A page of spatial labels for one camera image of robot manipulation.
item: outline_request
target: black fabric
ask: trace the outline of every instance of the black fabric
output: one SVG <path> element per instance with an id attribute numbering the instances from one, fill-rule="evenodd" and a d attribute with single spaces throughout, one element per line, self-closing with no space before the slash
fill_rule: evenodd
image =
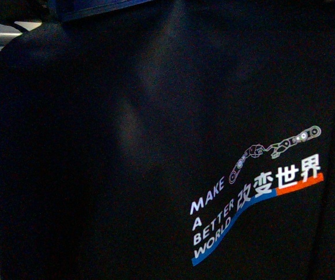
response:
<path id="1" fill-rule="evenodd" d="M 331 196 L 335 15 L 312 4 L 155 1 L 0 53 L 2 279 L 335 279 Z"/>

